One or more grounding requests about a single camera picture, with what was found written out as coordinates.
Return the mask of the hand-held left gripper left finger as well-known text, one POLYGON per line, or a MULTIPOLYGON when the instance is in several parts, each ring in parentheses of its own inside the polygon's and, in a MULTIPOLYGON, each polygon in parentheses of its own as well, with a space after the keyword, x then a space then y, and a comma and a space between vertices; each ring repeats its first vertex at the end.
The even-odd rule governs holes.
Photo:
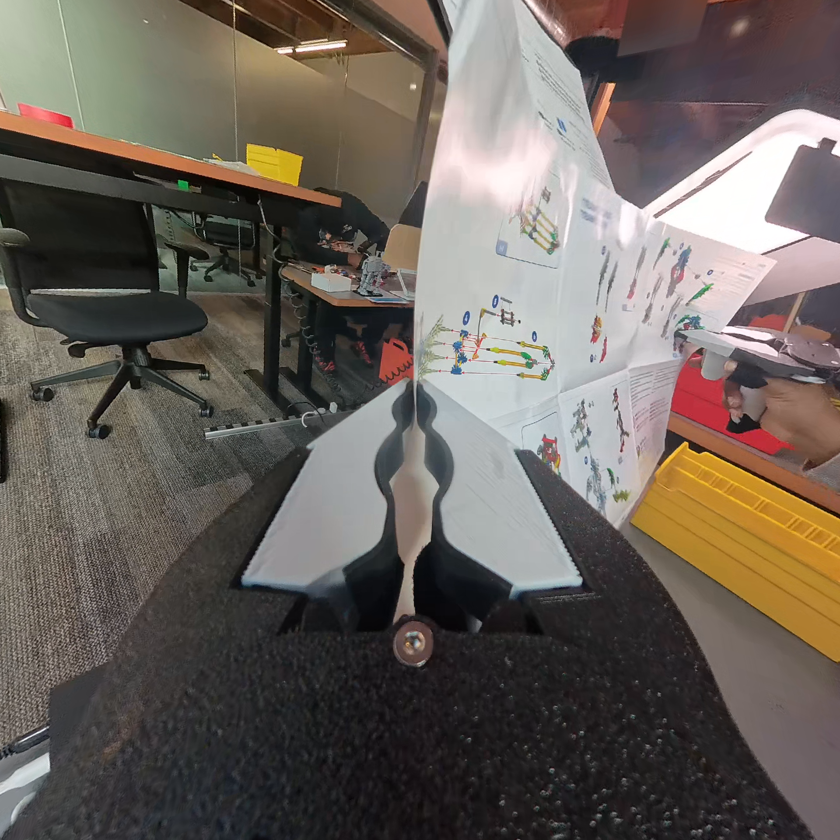
POLYGON ((324 604, 346 632, 388 629, 404 574, 392 480, 412 421, 413 384, 404 381, 310 444, 242 587, 324 604))

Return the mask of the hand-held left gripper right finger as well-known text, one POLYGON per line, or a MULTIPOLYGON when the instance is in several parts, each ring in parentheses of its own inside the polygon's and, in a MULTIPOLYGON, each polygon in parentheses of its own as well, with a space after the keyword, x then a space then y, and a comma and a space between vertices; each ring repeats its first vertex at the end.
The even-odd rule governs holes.
POLYGON ((482 625, 508 603, 528 614, 582 599, 583 572, 550 509, 559 478, 434 385, 417 386, 417 423, 437 482, 417 611, 438 625, 482 625))

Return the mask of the printed paper instruction sheet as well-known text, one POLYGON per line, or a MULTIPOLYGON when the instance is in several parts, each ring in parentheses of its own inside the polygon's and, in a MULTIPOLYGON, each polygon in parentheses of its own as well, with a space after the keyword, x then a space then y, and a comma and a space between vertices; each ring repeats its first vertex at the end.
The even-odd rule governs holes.
POLYGON ((619 525, 665 450, 689 350, 773 261, 614 190, 579 71, 526 2, 432 2, 449 32, 414 308, 434 385, 619 525))

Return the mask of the long wooden office desk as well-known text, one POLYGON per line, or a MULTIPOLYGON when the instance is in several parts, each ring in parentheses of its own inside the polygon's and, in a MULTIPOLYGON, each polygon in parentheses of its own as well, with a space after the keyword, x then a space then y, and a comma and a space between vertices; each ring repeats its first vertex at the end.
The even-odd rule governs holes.
POLYGON ((1 141, 10 181, 250 222, 274 237, 304 207, 341 206, 324 192, 6 111, 1 141))

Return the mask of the red plastic bin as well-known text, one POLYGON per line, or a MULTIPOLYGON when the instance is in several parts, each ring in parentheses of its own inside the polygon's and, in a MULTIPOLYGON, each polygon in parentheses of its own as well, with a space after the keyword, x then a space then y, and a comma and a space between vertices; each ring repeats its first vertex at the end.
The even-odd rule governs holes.
POLYGON ((785 450, 792 450, 792 446, 761 427, 751 427, 746 432, 732 432, 729 429, 731 416, 723 405, 721 381, 704 379, 700 368, 690 364, 686 364, 679 373, 671 410, 695 424, 738 440, 765 455, 777 455, 785 450))

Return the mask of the metal power strip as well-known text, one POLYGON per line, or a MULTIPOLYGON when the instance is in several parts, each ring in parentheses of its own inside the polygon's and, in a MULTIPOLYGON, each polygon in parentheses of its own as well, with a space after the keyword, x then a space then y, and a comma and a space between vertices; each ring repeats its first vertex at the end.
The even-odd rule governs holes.
POLYGON ((281 418, 269 417, 206 427, 203 430, 203 436, 205 440, 215 440, 265 431, 286 432, 289 430, 302 430, 310 434, 320 434, 337 423, 345 414, 346 412, 337 409, 335 411, 322 408, 309 409, 302 415, 281 418))

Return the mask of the white studio light panel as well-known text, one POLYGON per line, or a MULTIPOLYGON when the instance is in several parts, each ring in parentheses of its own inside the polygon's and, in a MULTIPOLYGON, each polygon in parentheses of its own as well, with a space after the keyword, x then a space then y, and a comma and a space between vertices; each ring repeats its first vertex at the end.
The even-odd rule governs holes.
POLYGON ((839 245, 806 238, 768 223, 783 176, 801 146, 838 141, 838 119, 795 108, 763 121, 646 209, 666 224, 736 249, 765 254, 775 263, 748 305, 838 284, 839 245))

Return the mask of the black light barn door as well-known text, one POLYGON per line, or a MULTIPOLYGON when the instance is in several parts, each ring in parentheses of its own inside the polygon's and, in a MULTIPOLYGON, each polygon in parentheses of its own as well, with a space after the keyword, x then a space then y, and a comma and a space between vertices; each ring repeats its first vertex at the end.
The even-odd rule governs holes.
POLYGON ((822 138, 794 153, 764 220, 804 236, 839 243, 837 142, 822 138))

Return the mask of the orange plastic tool case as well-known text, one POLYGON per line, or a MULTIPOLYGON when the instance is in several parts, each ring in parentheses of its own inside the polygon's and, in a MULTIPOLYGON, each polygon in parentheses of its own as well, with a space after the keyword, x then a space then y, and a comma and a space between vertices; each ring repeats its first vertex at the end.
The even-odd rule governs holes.
POLYGON ((383 342, 379 378, 384 386, 411 380, 413 371, 413 353, 404 341, 393 338, 383 342))

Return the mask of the yellow plastic bin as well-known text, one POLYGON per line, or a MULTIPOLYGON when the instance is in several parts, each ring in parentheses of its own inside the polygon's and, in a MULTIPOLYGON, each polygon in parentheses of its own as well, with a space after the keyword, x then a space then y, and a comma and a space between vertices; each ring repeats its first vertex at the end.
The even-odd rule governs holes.
POLYGON ((656 471, 632 523, 839 661, 838 517, 684 443, 656 471))

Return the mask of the grey toy robot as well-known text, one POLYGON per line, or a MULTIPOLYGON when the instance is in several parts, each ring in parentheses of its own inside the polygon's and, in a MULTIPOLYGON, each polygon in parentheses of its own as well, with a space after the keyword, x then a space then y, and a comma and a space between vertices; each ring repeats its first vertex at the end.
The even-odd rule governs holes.
POLYGON ((391 272, 391 267, 379 255, 366 256, 360 265, 360 281, 356 288, 357 294, 364 298, 380 298, 385 293, 383 286, 385 279, 391 272))

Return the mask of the black office chair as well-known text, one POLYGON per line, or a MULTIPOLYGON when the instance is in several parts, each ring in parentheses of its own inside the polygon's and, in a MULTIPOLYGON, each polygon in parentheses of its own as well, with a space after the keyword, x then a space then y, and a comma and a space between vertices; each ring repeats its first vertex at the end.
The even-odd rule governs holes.
POLYGON ((211 403, 171 379, 168 371, 210 378, 204 364, 154 357, 152 344, 205 330, 207 315, 183 292, 160 288, 159 255, 146 205, 59 185, 3 177, 2 275, 13 310, 35 328, 63 337, 68 354, 115 348, 119 357, 30 382, 35 402, 49 402, 57 385, 110 378, 87 418, 87 436, 105 439, 102 416, 121 392, 158 385, 194 403, 201 417, 211 403))
POLYGON ((201 219, 195 231, 202 242, 217 253, 214 259, 194 258, 192 271, 202 269, 205 282, 213 282, 216 275, 223 273, 236 276, 248 288, 256 288, 259 249, 253 223, 207 217, 201 219))

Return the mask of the black round lamp fixture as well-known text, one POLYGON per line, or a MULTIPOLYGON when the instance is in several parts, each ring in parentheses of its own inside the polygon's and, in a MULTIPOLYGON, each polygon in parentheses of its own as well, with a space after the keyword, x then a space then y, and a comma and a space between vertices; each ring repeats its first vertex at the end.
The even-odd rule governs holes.
POLYGON ((592 76, 614 62, 619 46, 617 38, 592 35, 570 41, 564 52, 581 74, 592 76))

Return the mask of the yellow box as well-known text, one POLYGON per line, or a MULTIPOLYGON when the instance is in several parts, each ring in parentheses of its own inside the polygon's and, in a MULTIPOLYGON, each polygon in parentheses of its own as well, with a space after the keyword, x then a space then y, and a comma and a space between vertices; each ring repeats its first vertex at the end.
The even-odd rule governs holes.
POLYGON ((257 144, 246 144, 246 164, 258 175, 272 181, 299 186, 303 156, 257 144))

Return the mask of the red flat container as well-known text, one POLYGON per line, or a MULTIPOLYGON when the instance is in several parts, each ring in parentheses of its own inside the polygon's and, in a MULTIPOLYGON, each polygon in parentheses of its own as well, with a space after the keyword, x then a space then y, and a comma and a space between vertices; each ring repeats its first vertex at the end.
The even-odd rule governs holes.
POLYGON ((73 118, 61 112, 52 111, 47 108, 37 107, 24 102, 19 102, 17 104, 17 109, 19 115, 22 117, 26 117, 27 119, 33 119, 42 123, 58 125, 60 127, 68 128, 71 130, 75 128, 73 118))

